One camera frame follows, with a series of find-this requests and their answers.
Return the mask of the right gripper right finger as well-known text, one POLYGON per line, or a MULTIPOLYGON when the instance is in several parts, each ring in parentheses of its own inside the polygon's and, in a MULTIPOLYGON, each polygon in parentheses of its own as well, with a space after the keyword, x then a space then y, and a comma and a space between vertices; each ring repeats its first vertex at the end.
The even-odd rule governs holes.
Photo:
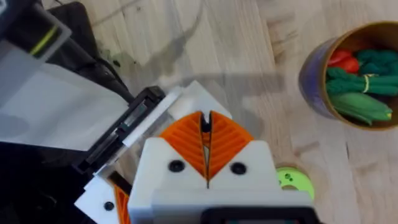
POLYGON ((278 191, 274 161, 265 141, 229 117, 212 111, 208 188, 211 190, 278 191))

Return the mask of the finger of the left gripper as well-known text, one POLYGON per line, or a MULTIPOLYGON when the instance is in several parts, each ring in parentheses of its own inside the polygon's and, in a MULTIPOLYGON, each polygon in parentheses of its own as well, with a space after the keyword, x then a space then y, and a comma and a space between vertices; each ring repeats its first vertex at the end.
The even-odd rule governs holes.
POLYGON ((74 205, 95 223, 131 223, 127 203, 131 184, 118 172, 94 176, 74 205))
POLYGON ((171 117, 178 120, 198 111, 203 113, 205 121, 210 120, 210 111, 232 118, 231 113, 197 81, 192 81, 186 87, 179 87, 177 99, 169 107, 171 117))

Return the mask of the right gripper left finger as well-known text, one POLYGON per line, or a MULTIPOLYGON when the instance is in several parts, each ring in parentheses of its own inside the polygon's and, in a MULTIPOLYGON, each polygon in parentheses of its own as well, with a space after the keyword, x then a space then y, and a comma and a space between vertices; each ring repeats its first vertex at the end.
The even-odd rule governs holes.
POLYGON ((151 215, 159 190, 188 192, 207 187, 200 111, 146 139, 127 204, 131 215, 151 215))

